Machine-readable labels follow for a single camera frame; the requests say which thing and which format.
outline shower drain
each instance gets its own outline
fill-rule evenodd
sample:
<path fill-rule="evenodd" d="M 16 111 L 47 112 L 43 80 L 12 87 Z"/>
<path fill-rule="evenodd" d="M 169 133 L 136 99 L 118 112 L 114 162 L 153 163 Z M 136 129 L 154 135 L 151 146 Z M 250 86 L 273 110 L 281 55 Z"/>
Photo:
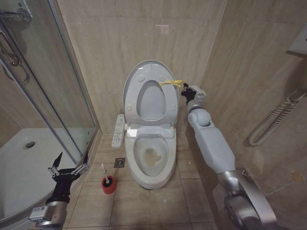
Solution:
<path fill-rule="evenodd" d="M 30 141 L 28 143 L 26 143 L 26 145 L 24 146 L 24 149 L 30 149 L 32 148 L 33 146 L 35 145 L 35 142 L 34 141 Z"/>
<path fill-rule="evenodd" d="M 114 168 L 124 168 L 125 167 L 125 158 L 115 158 Z"/>

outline toilet lid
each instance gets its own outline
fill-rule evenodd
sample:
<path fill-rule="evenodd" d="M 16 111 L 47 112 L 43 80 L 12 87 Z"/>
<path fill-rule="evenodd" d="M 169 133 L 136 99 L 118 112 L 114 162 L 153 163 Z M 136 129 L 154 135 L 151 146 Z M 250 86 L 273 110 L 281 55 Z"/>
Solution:
<path fill-rule="evenodd" d="M 129 74 L 123 94 L 123 109 L 128 126 L 174 126 L 178 115 L 178 88 L 159 83 L 175 80 L 166 65 L 148 60 Z"/>

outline tile floor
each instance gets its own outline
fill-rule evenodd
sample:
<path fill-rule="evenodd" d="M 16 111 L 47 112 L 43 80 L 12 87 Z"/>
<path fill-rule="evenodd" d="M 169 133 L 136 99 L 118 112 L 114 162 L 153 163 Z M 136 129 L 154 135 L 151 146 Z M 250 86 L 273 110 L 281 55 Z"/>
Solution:
<path fill-rule="evenodd" d="M 112 149 L 111 139 L 102 137 L 86 179 L 71 194 L 65 230 L 217 230 L 184 134 L 177 134 L 175 171 L 156 190 L 140 187 L 127 162 L 125 168 L 113 168 L 115 158 L 125 157 L 125 151 Z M 111 195 L 101 189 L 101 163 L 117 180 Z"/>

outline stain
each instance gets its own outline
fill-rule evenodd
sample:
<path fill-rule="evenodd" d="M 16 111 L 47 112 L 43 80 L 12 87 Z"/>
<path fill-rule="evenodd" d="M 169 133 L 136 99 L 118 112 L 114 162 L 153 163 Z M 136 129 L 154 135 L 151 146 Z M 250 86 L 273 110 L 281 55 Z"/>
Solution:
<path fill-rule="evenodd" d="M 291 172 L 291 180 L 297 182 L 303 182 L 305 181 L 305 177 L 301 172 L 293 171 Z"/>
<path fill-rule="evenodd" d="M 146 149 L 144 160 L 149 167 L 153 167 L 155 163 L 161 160 L 162 156 L 158 155 L 157 151 L 153 148 Z"/>

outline toilet brush holder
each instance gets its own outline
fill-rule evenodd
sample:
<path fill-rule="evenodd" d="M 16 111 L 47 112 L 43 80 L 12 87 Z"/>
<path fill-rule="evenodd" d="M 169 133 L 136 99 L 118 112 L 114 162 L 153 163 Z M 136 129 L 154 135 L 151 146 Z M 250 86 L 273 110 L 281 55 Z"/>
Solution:
<path fill-rule="evenodd" d="M 109 183 L 106 182 L 105 177 L 101 181 L 101 187 L 104 190 L 105 194 L 111 194 L 116 189 L 116 181 L 113 176 L 107 176 Z"/>

